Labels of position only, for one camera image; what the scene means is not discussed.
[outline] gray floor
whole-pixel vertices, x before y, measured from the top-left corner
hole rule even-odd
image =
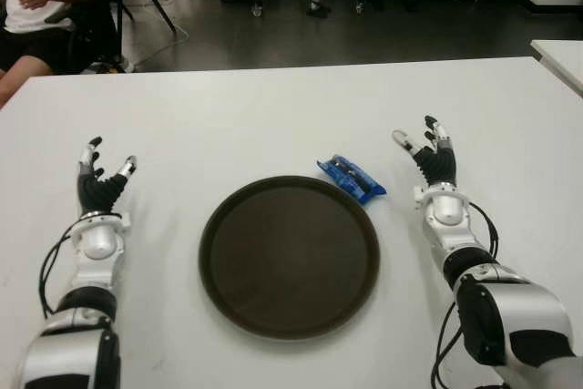
[[[126,2],[136,21],[124,18],[124,54],[138,71],[529,56],[535,38],[583,39],[576,16],[532,15],[508,0],[428,1],[413,14],[387,0],[385,11],[367,6],[363,15],[354,0],[327,0],[333,11],[325,20],[306,16],[305,0],[266,0],[261,18],[220,0],[161,2],[182,28],[176,37],[148,0]]]

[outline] white table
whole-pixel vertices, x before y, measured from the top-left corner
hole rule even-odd
[[[76,218],[77,156],[95,135],[106,169],[130,153],[139,160],[118,203],[133,220],[117,321],[124,389],[429,387],[452,297],[414,210],[422,177],[390,137],[402,128],[421,140],[425,114],[454,136],[459,184],[496,221],[499,259],[562,300],[581,353],[583,102],[533,58],[45,77],[0,112],[0,387],[41,326],[38,268]],[[233,327],[199,280],[207,219],[253,180],[325,178],[315,161],[335,152],[390,193],[366,206],[382,257],[373,296],[346,327],[311,341]],[[70,255],[51,278],[52,303]],[[461,344],[445,368],[455,389],[496,381]]]
[[[583,41],[533,40],[540,63],[583,96]]]

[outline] brown tray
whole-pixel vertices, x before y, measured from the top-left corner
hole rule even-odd
[[[304,339],[333,330],[370,295],[379,269],[373,224],[319,179],[275,177],[238,190],[202,235],[209,297],[252,333]]]

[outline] blue package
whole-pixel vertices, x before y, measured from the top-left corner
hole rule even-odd
[[[340,155],[320,162],[318,166],[334,180],[336,185],[346,191],[361,204],[365,204],[376,195],[385,195],[386,190],[367,173]]]

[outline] wire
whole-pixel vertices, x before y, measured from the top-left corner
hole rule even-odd
[[[97,218],[99,216],[116,216],[121,218],[121,216],[117,213],[99,213],[95,216],[92,216],[91,219]],[[61,250],[61,245],[63,242],[68,241],[71,236],[69,232],[77,225],[79,222],[85,220],[87,218],[82,218],[77,220],[76,222],[69,225],[69,227],[63,232],[61,238],[58,240],[57,243],[53,245],[50,251],[46,254],[45,259],[43,260],[43,264],[40,268],[40,273],[38,276],[38,296],[40,298],[40,304],[43,310],[43,316],[45,319],[48,317],[49,314],[55,314],[55,311],[51,308],[51,306],[46,301],[46,282],[48,281],[48,276],[50,275],[51,271],[53,270],[53,266],[55,266],[56,257],[58,256],[59,251]]]
[[[156,19],[158,19],[160,22],[166,23],[166,22],[164,22],[164,21],[163,21],[163,20],[162,20],[160,17],[158,17],[157,15],[155,15],[155,14],[153,14],[153,13],[149,12],[149,10],[148,10],[148,9],[146,9],[146,6],[145,6],[145,5],[144,5],[144,6],[142,6],[142,9],[143,9],[143,10],[144,10],[144,11],[145,11],[147,14],[150,14],[150,15],[152,15],[153,17],[155,17]],[[185,30],[184,30],[184,29],[183,29],[181,26],[177,25],[176,23],[174,24],[174,26],[175,26],[175,27],[176,27],[176,28],[177,28],[177,29],[178,29],[178,30],[179,30],[179,31],[180,31],[182,34],[184,34],[184,38],[182,38],[182,39],[180,39],[180,40],[178,40],[178,41],[174,41],[174,42],[170,43],[169,45],[167,45],[167,46],[164,46],[164,47],[162,47],[161,49],[157,50],[157,51],[156,51],[156,52],[154,52],[153,54],[150,54],[149,56],[147,56],[147,57],[145,57],[145,58],[143,58],[143,59],[140,59],[140,60],[139,60],[137,63],[135,63],[135,64],[134,64],[134,66],[136,66],[136,67],[137,67],[137,66],[139,66],[140,64],[144,64],[146,61],[149,61],[150,59],[152,59],[154,56],[156,56],[156,55],[160,54],[161,52],[164,52],[165,50],[167,50],[167,49],[170,49],[171,47],[174,47],[174,46],[180,45],[180,44],[182,44],[182,43],[185,43],[185,42],[187,42],[187,41],[189,41],[189,40],[190,40],[190,34],[189,34],[188,32],[186,32],[186,31],[185,31]]]
[[[486,214],[486,212],[484,210],[482,210],[474,202],[470,202],[470,205],[474,209],[476,209],[484,217],[484,220],[486,221],[486,225],[488,227],[488,234],[490,235],[489,252],[492,255],[492,257],[496,258],[496,256],[498,255],[498,241],[499,241],[498,230],[496,229],[494,222],[488,217],[488,215]],[[447,309],[447,312],[445,313],[444,321],[442,322],[441,329],[439,331],[439,337],[437,339],[437,348],[435,349],[435,362],[434,362],[434,366],[431,370],[431,377],[430,377],[432,389],[437,389],[437,385],[435,384],[435,381],[437,381],[437,383],[443,389],[449,389],[444,384],[444,382],[441,378],[441,375],[439,373],[439,366],[440,366],[441,362],[449,354],[449,352],[452,350],[455,343],[459,340],[459,338],[462,335],[462,327],[460,327],[457,329],[457,332],[455,332],[454,337],[452,337],[451,341],[449,341],[449,343],[445,346],[444,350],[441,351],[441,345],[444,341],[445,327],[447,326],[447,323],[449,322],[449,318],[451,317],[452,312],[454,311],[454,308],[455,308],[455,302],[452,302],[452,304]]]

